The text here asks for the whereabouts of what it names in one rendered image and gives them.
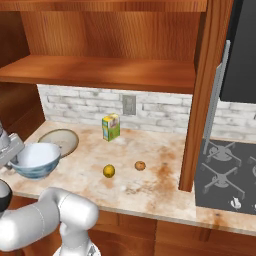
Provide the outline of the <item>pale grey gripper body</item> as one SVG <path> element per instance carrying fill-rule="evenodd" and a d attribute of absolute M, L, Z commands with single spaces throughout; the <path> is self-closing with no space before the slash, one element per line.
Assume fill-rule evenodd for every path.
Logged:
<path fill-rule="evenodd" d="M 24 147 L 23 141 L 16 133 L 3 133 L 0 136 L 0 168 L 8 164 Z"/>

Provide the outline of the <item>blue and white bowl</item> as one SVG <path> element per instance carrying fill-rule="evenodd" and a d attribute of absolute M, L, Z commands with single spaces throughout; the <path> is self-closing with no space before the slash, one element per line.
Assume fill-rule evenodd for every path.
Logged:
<path fill-rule="evenodd" d="M 58 165 L 60 148 L 52 143 L 31 143 L 18 153 L 10 164 L 21 176 L 29 179 L 47 177 Z"/>

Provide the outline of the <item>beige bowl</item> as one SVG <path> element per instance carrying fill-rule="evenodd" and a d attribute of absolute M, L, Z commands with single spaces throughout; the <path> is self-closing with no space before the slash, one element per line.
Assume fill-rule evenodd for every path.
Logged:
<path fill-rule="evenodd" d="M 55 129 L 44 134 L 39 142 L 56 144 L 60 148 L 61 157 L 64 158 L 76 150 L 79 137 L 70 129 Z"/>

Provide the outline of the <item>yellow lemon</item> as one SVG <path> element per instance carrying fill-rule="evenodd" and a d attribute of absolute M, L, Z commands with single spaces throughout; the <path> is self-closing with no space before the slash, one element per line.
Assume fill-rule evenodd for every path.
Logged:
<path fill-rule="evenodd" d="M 103 168 L 103 175 L 106 178 L 112 178 L 115 175 L 115 167 L 111 164 L 106 165 Z"/>

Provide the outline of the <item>yellow and green carton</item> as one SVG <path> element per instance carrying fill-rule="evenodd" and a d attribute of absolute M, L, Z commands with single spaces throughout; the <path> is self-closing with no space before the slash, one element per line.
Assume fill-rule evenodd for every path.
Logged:
<path fill-rule="evenodd" d="M 103 139 L 110 142 L 120 135 L 120 118 L 112 113 L 102 119 Z"/>

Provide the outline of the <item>wooden drawer front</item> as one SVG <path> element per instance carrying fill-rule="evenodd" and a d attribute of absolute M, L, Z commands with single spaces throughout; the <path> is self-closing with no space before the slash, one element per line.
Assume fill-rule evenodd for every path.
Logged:
<path fill-rule="evenodd" d="M 102 256 L 154 256 L 156 227 L 154 219 L 100 211 L 89 235 Z"/>
<path fill-rule="evenodd" d="M 256 237 L 158 221 L 155 256 L 256 256 Z"/>

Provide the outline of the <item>wooden cupboard door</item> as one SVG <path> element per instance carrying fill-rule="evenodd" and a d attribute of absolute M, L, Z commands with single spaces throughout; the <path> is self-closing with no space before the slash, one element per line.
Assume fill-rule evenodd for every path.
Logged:
<path fill-rule="evenodd" d="M 179 180 L 191 192 L 217 66 L 220 64 L 234 0 L 207 0 L 200 15 L 194 65 L 196 80 Z"/>

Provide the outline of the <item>dark grey gas hob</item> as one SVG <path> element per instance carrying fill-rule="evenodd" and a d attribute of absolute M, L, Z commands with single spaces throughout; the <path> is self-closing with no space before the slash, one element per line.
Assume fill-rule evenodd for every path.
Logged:
<path fill-rule="evenodd" d="M 210 140 L 201 142 L 194 179 L 196 205 L 256 215 L 256 144 Z M 240 209 L 231 206 L 236 197 Z"/>

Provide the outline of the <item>black extractor hood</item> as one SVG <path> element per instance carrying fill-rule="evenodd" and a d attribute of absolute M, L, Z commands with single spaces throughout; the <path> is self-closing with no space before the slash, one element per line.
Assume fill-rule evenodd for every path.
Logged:
<path fill-rule="evenodd" d="M 256 0 L 234 0 L 226 39 L 231 46 L 220 99 L 256 104 Z"/>

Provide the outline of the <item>open wooden wall cupboard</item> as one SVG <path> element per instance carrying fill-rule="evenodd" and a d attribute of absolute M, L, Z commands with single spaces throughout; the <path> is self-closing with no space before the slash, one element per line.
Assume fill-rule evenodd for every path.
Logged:
<path fill-rule="evenodd" d="M 0 0 L 26 42 L 1 82 L 190 94 L 208 0 Z"/>

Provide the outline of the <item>grey wall outlet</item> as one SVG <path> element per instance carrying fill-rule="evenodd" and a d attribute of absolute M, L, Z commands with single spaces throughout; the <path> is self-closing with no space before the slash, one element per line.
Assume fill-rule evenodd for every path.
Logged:
<path fill-rule="evenodd" d="M 124 95 L 122 103 L 123 103 L 124 115 L 136 114 L 136 96 L 135 95 Z"/>

